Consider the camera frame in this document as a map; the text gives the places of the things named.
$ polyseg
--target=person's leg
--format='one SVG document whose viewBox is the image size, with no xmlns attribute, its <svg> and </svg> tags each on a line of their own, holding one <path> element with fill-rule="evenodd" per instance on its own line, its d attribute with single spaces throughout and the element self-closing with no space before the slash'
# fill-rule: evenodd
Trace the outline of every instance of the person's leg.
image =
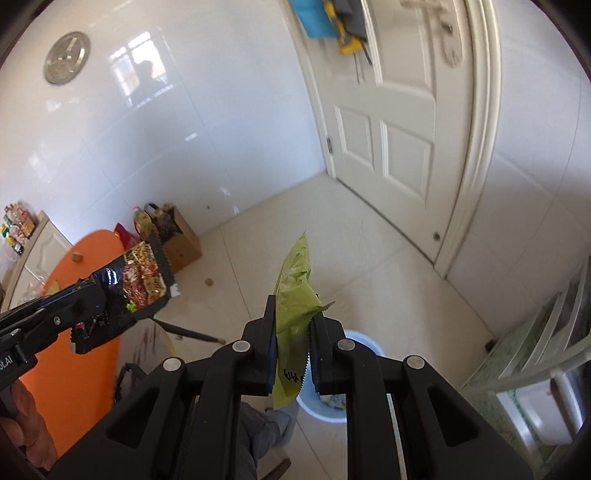
<svg viewBox="0 0 591 480">
<path fill-rule="evenodd" d="M 286 444 L 296 418 L 280 410 L 265 413 L 240 404 L 236 438 L 236 479 L 256 480 L 258 461 L 274 446 Z"/>
</svg>

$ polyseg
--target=white door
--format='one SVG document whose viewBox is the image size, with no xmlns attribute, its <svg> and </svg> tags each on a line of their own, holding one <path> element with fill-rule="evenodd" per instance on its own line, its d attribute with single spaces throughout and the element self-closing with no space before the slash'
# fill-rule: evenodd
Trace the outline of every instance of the white door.
<svg viewBox="0 0 591 480">
<path fill-rule="evenodd" d="M 447 231 L 466 158 L 472 48 L 456 0 L 462 61 L 452 66 L 435 11 L 366 0 L 369 65 L 335 40 L 306 39 L 336 175 L 431 260 Z"/>
</svg>

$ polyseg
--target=bottle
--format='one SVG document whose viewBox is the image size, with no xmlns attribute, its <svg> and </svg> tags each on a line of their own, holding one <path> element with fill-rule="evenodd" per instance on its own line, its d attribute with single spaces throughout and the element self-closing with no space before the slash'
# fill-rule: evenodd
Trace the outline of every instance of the bottle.
<svg viewBox="0 0 591 480">
<path fill-rule="evenodd" d="M 10 229 L 6 224 L 2 224 L 0 231 L 2 232 L 2 236 L 4 237 L 4 240 L 6 240 L 6 243 L 8 243 L 18 255 L 22 255 L 25 251 L 24 247 L 10 234 Z"/>
<path fill-rule="evenodd" d="M 9 227 L 8 232 L 9 232 L 10 236 L 13 237 L 22 246 L 25 246 L 29 241 L 27 236 L 22 232 L 21 228 L 17 225 L 12 225 L 11 227 Z"/>
<path fill-rule="evenodd" d="M 17 203 L 11 203 L 4 208 L 4 219 L 7 225 L 10 223 L 18 225 L 27 238 L 31 238 L 35 229 L 35 222 L 27 210 Z"/>
<path fill-rule="evenodd" d="M 152 223 L 150 216 L 139 207 L 134 207 L 134 225 L 142 240 L 146 240 L 152 232 L 158 234 L 158 229 Z"/>
</svg>

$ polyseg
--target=plastic bag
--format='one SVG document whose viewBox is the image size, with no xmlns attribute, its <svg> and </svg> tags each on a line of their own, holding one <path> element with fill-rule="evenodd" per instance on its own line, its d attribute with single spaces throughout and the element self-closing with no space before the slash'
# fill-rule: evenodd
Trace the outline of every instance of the plastic bag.
<svg viewBox="0 0 591 480">
<path fill-rule="evenodd" d="M 306 233 L 298 239 L 283 262 L 275 285 L 275 328 L 277 371 L 273 386 L 273 408 L 283 408 L 301 390 L 310 347 L 312 317 L 326 310 L 310 286 L 310 257 Z"/>
</svg>

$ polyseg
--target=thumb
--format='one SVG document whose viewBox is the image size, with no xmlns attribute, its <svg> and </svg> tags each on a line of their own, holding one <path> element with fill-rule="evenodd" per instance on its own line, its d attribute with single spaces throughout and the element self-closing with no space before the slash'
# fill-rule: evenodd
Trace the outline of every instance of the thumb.
<svg viewBox="0 0 591 480">
<path fill-rule="evenodd" d="M 15 447 L 22 447 L 25 444 L 25 434 L 21 426 L 11 419 L 0 418 L 0 425 L 4 428 L 6 435 Z"/>
</svg>

